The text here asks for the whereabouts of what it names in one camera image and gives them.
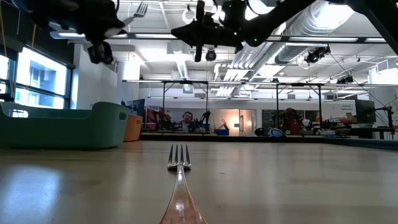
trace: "teal plastic bin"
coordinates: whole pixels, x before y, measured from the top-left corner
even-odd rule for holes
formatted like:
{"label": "teal plastic bin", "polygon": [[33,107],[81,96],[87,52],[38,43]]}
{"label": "teal plastic bin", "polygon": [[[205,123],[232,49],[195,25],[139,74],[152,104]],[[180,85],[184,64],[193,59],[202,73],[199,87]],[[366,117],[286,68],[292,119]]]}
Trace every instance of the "teal plastic bin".
{"label": "teal plastic bin", "polygon": [[116,147],[123,142],[128,113],[128,108],[107,102],[94,104],[92,110],[56,110],[2,102],[0,147]]}

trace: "person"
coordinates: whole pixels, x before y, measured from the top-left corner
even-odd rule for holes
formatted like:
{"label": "person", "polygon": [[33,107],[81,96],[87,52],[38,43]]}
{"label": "person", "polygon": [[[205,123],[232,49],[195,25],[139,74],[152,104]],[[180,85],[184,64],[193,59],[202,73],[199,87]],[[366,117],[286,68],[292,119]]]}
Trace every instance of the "person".
{"label": "person", "polygon": [[182,116],[183,120],[181,121],[182,131],[189,131],[188,126],[191,125],[193,120],[193,114],[189,111],[185,112]]}

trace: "orange bin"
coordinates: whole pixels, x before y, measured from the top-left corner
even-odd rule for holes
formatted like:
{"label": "orange bin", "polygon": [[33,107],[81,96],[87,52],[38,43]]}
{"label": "orange bin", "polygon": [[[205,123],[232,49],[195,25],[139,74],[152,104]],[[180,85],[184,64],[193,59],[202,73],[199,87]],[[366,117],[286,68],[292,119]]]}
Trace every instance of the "orange bin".
{"label": "orange bin", "polygon": [[129,115],[127,119],[126,132],[124,133],[124,142],[137,141],[141,133],[142,116]]}

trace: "table surface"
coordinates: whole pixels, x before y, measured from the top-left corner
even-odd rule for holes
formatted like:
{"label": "table surface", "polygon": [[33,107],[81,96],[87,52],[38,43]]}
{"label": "table surface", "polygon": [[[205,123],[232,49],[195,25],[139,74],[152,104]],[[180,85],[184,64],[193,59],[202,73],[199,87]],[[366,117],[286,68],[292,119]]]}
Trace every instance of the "table surface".
{"label": "table surface", "polygon": [[398,154],[329,144],[138,141],[102,151],[0,149],[0,223],[159,223],[188,144],[211,224],[396,223]]}

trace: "fork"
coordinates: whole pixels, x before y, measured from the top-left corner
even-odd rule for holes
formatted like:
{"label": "fork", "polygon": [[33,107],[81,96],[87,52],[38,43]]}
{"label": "fork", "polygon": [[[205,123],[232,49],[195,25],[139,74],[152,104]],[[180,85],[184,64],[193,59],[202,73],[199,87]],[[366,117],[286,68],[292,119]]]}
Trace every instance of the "fork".
{"label": "fork", "polygon": [[124,25],[125,26],[129,25],[134,20],[134,18],[144,17],[147,14],[147,10],[148,10],[148,4],[145,3],[144,0],[142,0],[134,15],[123,20]]}
{"label": "fork", "polygon": [[175,179],[172,198],[170,199],[169,206],[160,224],[207,224],[193,203],[192,196],[188,190],[187,181],[185,180],[184,169],[191,169],[191,160],[189,158],[187,145],[185,145],[185,154],[187,159],[184,159],[183,146],[181,145],[180,160],[178,160],[178,145],[176,145],[173,161],[173,146],[170,149],[167,168],[168,170],[177,170],[177,178]]}

